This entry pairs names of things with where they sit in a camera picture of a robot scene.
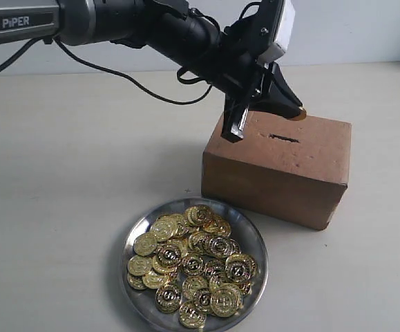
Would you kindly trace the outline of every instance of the metal plate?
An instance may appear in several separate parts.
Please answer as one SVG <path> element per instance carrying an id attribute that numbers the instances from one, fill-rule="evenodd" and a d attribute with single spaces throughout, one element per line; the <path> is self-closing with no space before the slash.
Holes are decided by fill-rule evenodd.
<path id="1" fill-rule="evenodd" d="M 127 235 L 124 242 L 124 250 L 120 263 L 120 282 L 122 290 L 127 298 L 130 299 L 137 312 L 157 331 L 179 331 L 187 332 L 192 329 L 183 327 L 178 322 L 178 312 L 173 314 L 164 314 L 155 307 L 155 290 L 138 291 L 132 289 L 123 276 L 126 273 L 126 265 L 129 259 L 134 255 L 133 243 L 137 237 L 147 232 L 149 227 L 162 214 L 183 213 L 187 208 L 193 205 L 208 205 L 215 213 L 220 214 L 226 219 L 231 227 L 231 238 L 235 239 L 241 246 L 241 251 L 251 255 L 258 262 L 258 274 L 252 279 L 251 294 L 243 299 L 243 308 L 229 318 L 223 319 L 207 316 L 206 325 L 203 332 L 226 331 L 237 325 L 245 319 L 261 298 L 267 283 L 268 259 L 267 251 L 259 231 L 255 225 L 242 213 L 236 209 L 210 199 L 190 198 L 172 201 L 155 208 L 152 212 L 141 218 Z"/>

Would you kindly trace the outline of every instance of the brown box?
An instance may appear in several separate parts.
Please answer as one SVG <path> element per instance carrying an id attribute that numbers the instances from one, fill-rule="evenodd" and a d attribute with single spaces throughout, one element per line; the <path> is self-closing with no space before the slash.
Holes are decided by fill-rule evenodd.
<path id="1" fill-rule="evenodd" d="M 203 154 L 203 196 L 326 229 L 347 189 L 350 123 L 250 112 L 245 139 L 235 144 L 221 128 L 222 118 Z"/>

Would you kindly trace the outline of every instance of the table surface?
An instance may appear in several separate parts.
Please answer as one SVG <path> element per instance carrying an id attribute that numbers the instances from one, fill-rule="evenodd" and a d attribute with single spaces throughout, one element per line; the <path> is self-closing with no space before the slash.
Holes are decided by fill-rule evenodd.
<path id="1" fill-rule="evenodd" d="M 400 63 L 283 71 L 309 114 L 353 124 L 350 188 L 324 232 L 248 213 L 269 282 L 232 331 L 400 331 Z M 178 99 L 204 88 L 134 76 Z M 102 74 L 0 77 L 0 332 L 147 330 L 117 282 L 122 240 L 200 194 L 222 104 L 175 107 Z"/>

